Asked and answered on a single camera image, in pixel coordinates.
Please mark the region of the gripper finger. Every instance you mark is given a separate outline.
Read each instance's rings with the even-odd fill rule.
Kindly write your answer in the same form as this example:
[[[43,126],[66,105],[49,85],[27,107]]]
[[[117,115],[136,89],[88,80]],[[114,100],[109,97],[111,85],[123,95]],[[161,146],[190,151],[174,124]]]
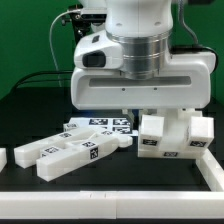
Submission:
[[[136,128],[136,117],[132,109],[123,109],[122,114],[129,120],[131,127]]]

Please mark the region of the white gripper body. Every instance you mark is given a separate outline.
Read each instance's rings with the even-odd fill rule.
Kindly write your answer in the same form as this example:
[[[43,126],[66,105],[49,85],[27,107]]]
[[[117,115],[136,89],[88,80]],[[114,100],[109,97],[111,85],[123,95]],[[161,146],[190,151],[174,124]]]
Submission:
[[[82,38],[74,54],[73,105],[79,110],[205,107],[216,55],[201,49],[173,54],[168,37],[100,31]]]

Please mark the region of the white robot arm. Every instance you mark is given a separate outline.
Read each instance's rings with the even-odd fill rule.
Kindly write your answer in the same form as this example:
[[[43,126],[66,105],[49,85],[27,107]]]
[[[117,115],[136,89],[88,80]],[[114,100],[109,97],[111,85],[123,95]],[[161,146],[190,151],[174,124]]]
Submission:
[[[79,110],[199,109],[210,101],[211,52],[172,54],[172,0],[105,0],[105,28],[75,50],[71,98]]]

